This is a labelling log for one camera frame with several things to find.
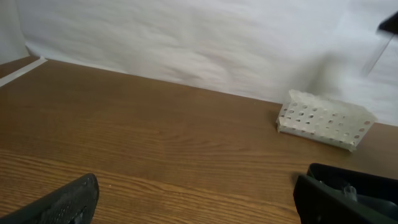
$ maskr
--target white basket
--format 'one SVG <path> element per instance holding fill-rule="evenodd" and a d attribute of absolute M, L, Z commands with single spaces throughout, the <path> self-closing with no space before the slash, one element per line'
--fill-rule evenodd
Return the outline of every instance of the white basket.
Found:
<path fill-rule="evenodd" d="M 277 124 L 278 131 L 352 152 L 376 120 L 363 106 L 290 90 Z"/>

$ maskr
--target tape strip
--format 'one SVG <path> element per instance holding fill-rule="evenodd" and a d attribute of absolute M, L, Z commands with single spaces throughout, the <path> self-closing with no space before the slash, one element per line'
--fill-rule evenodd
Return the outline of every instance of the tape strip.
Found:
<path fill-rule="evenodd" d="M 0 78 L 0 87 L 13 81 L 14 79 L 20 77 L 21 75 L 29 72 L 30 70 L 34 69 L 35 67 L 38 67 L 39 65 L 43 64 L 46 61 L 47 61 L 47 59 L 45 59 L 43 56 L 41 56 L 38 60 L 26 65 L 25 67 L 20 68 L 20 69 L 16 70 L 15 72 L 12 72 L 11 74 L 9 74 L 6 77 Z"/>

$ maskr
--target perforated white box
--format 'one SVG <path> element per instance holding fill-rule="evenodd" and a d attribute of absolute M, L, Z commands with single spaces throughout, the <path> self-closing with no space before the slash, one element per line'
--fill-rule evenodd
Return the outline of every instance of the perforated white box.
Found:
<path fill-rule="evenodd" d="M 277 124 L 278 131 L 352 152 L 376 120 L 363 106 L 290 90 Z"/>

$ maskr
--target black object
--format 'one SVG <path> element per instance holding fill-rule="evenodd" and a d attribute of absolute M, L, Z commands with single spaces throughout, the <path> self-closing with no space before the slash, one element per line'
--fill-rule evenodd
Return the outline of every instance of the black object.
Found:
<path fill-rule="evenodd" d="M 94 174 L 86 174 L 26 207 L 0 224 L 89 224 L 100 195 Z"/>
<path fill-rule="evenodd" d="M 311 164 L 294 201 L 303 224 L 398 224 L 397 189 L 398 180 Z"/>
<path fill-rule="evenodd" d="M 398 34 L 398 12 L 383 21 L 379 25 L 379 30 L 386 31 L 391 34 Z"/>

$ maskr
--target table surface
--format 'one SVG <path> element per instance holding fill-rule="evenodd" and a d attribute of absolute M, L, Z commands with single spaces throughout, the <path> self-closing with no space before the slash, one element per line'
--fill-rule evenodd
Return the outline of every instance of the table surface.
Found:
<path fill-rule="evenodd" d="M 278 133 L 280 107 L 49 60 L 0 88 L 0 216 L 88 172 L 93 223 L 300 223 L 292 193 L 313 162 L 398 179 L 397 127 L 351 154 Z"/>

